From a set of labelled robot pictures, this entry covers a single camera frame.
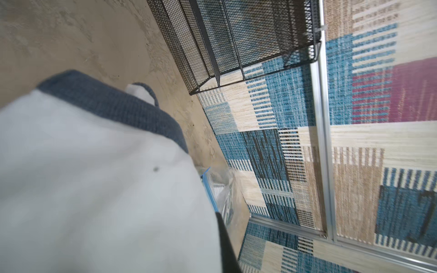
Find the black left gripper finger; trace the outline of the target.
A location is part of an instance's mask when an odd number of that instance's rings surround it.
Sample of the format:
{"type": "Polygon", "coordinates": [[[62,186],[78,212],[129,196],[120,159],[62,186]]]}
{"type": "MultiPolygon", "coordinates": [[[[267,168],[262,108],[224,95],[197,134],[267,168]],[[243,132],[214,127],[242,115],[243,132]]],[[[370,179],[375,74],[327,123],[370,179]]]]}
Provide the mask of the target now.
{"type": "Polygon", "coordinates": [[[221,264],[223,273],[242,273],[232,248],[231,240],[226,230],[223,218],[219,212],[215,213],[220,237],[221,264]]]}

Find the clear vacuum bag blue zip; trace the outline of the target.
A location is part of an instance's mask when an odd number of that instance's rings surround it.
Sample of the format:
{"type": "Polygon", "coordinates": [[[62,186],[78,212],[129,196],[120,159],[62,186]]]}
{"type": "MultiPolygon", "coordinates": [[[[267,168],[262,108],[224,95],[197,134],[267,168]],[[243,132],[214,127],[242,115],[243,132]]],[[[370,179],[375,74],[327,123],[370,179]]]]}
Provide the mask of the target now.
{"type": "Polygon", "coordinates": [[[221,214],[235,256],[239,256],[250,212],[237,178],[231,168],[197,166],[197,171],[207,191],[214,210],[221,214]]]}

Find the white tank top navy trim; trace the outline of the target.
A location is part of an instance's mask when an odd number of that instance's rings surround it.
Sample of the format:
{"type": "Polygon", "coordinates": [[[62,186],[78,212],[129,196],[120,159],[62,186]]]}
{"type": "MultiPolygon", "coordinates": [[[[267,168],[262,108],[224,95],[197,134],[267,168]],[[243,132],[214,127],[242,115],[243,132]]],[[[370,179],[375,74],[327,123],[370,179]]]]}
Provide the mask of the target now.
{"type": "Polygon", "coordinates": [[[1,109],[3,273],[222,273],[215,211],[152,89],[76,70],[1,109]]]}

